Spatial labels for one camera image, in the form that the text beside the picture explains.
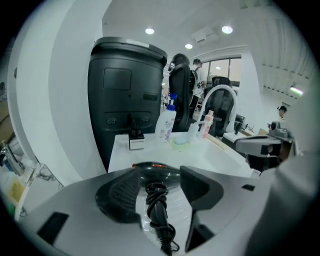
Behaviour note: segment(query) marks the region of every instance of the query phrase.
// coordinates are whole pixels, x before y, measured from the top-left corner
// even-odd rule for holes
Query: glass window
[[[205,71],[206,78],[207,78],[207,80],[208,80],[208,74],[209,74],[209,62],[202,63],[202,68],[203,68],[203,70]]]
[[[229,72],[230,81],[238,81],[238,82],[240,82],[241,67],[242,67],[241,58],[232,58],[232,59],[230,59],[230,67],[229,67],[230,68],[230,72]]]
[[[213,77],[227,78],[228,71],[229,71],[229,59],[211,61],[208,80],[211,81]]]

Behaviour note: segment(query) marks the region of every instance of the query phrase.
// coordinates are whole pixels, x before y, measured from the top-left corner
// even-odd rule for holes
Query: recessed light
[[[155,31],[152,29],[152,28],[147,28],[145,30],[145,32],[148,34],[148,35],[152,35]]]
[[[192,46],[192,44],[187,43],[184,47],[187,48],[187,49],[192,49],[193,46]]]
[[[232,31],[234,31],[233,28],[230,26],[223,26],[221,30],[225,34],[231,34]]]
[[[291,86],[291,87],[290,87],[290,90],[293,91],[293,92],[295,92],[295,93],[297,93],[297,94],[299,94],[300,96],[301,96],[302,94],[304,94],[304,92],[303,92],[302,90],[299,90],[299,89],[297,89],[297,88],[294,87],[294,86]]]

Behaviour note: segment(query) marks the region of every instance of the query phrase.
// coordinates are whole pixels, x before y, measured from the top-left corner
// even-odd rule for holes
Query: black office chair
[[[173,124],[173,132],[186,132],[190,126],[189,104],[190,96],[190,68],[189,59],[179,53],[175,55],[169,65],[169,90],[171,94],[176,94],[175,111],[176,117]]]
[[[231,86],[231,82],[227,77],[215,76],[212,78],[212,86],[207,86],[204,89],[204,97],[207,96],[208,92],[215,86],[227,85]],[[231,93],[224,89],[218,89],[209,97],[206,105],[204,115],[209,110],[214,111],[214,119],[212,126],[210,127],[209,134],[216,137],[222,137],[226,132],[229,124],[229,117],[234,106],[234,99]]]

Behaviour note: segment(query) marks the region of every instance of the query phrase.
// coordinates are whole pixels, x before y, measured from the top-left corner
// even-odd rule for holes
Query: power cord
[[[150,226],[156,230],[156,234],[161,242],[161,250],[171,256],[172,252],[177,252],[180,246],[174,242],[176,229],[168,223],[167,197],[168,189],[159,182],[151,182],[145,187],[148,196],[146,204],[149,205],[146,214],[151,219]],[[171,243],[176,245],[176,249],[171,248]]]

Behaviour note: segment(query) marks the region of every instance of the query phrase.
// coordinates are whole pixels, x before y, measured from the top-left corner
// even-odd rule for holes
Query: chair backrest
[[[169,76],[170,93],[176,94],[175,101],[176,117],[173,124],[173,132],[185,132],[189,121],[189,80],[190,68],[187,63],[176,65]]]
[[[212,78],[213,86],[207,86],[204,89],[204,96],[217,85],[230,86],[230,80],[227,77],[216,76]],[[234,99],[231,93],[224,89],[216,90],[208,99],[204,113],[207,114],[209,110],[214,111],[214,116],[222,119],[221,121],[214,121],[209,133],[213,136],[221,137],[226,132],[229,124],[229,117],[234,106]]]

